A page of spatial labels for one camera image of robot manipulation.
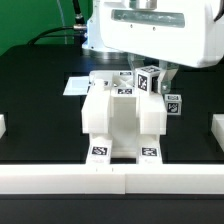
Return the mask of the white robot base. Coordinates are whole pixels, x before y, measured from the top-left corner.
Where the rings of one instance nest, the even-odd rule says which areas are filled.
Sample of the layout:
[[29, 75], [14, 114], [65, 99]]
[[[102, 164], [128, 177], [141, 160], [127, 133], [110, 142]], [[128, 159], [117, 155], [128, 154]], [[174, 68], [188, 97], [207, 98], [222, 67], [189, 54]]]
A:
[[100, 0], [92, 0], [93, 12], [87, 21], [87, 40], [82, 44], [83, 54], [105, 60], [125, 59], [127, 54], [108, 48], [104, 45], [100, 34], [99, 19]]

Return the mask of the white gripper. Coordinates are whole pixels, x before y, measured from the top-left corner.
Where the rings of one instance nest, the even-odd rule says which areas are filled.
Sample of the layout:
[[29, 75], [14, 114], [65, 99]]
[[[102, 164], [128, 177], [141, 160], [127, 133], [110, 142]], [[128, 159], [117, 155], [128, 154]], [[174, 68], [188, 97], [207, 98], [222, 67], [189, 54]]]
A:
[[101, 0], [99, 21], [104, 45], [128, 52], [132, 71], [160, 60], [159, 92], [171, 90], [178, 64], [202, 68], [224, 57], [224, 0]]

